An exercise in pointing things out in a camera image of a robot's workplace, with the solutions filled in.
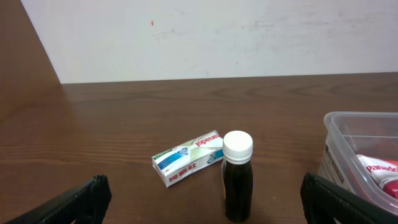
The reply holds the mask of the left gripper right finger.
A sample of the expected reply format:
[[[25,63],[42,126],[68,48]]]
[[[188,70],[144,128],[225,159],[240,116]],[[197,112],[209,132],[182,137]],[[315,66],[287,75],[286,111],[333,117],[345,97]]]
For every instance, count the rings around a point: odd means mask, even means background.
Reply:
[[[308,224],[397,224],[397,215],[313,173],[300,189]]]

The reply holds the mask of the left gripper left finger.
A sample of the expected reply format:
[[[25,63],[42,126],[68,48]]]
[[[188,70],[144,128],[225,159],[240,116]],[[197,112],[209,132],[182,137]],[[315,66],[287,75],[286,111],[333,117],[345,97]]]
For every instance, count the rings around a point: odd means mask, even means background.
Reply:
[[[42,205],[7,221],[7,224],[102,224],[111,201],[105,175],[96,175]]]

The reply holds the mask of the red Panadol sachet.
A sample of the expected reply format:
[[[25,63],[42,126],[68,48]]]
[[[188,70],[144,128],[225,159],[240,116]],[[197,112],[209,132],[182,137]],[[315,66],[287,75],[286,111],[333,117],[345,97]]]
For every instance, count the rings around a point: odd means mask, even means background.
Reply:
[[[379,188],[389,196],[397,199],[397,161],[365,155],[357,155],[357,158]]]

